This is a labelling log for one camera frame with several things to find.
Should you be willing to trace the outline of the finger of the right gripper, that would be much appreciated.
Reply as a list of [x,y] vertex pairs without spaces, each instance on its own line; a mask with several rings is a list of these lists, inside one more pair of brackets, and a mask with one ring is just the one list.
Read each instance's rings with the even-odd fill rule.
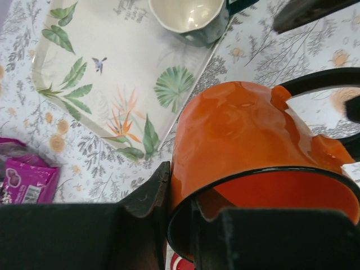
[[275,16],[272,30],[278,34],[288,32],[358,2],[359,0],[291,0]]

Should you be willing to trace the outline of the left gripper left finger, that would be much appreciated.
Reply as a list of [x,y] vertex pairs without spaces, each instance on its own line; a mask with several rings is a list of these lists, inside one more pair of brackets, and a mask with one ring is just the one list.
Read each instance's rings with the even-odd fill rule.
[[170,162],[117,203],[1,207],[2,269],[164,269]]

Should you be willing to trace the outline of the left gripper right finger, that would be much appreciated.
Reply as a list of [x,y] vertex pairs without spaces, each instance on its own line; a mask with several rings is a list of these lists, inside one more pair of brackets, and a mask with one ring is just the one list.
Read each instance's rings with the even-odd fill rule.
[[192,199],[196,269],[358,269],[359,228],[328,209],[226,207],[212,219]]

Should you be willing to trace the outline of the red mug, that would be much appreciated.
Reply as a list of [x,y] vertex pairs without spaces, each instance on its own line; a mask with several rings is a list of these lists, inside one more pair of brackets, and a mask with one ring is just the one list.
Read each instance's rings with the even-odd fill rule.
[[174,253],[170,261],[170,270],[195,270],[195,266],[177,253]]

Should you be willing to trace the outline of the orange mug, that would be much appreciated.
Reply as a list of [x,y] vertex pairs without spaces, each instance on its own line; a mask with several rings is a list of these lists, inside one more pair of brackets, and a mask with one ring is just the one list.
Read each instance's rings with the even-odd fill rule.
[[191,200],[210,217],[245,209],[338,210],[359,224],[359,188],[342,172],[359,160],[359,135],[312,135],[289,108],[310,91],[359,86],[359,68],[318,71],[273,88],[226,82],[183,109],[172,157],[168,241],[193,260]]

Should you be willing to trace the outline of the dark green mug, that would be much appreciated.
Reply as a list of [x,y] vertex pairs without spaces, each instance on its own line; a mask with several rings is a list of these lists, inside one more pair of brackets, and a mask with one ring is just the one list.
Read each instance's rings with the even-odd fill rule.
[[231,16],[257,1],[153,0],[149,8],[159,24],[197,47],[209,46],[224,34]]

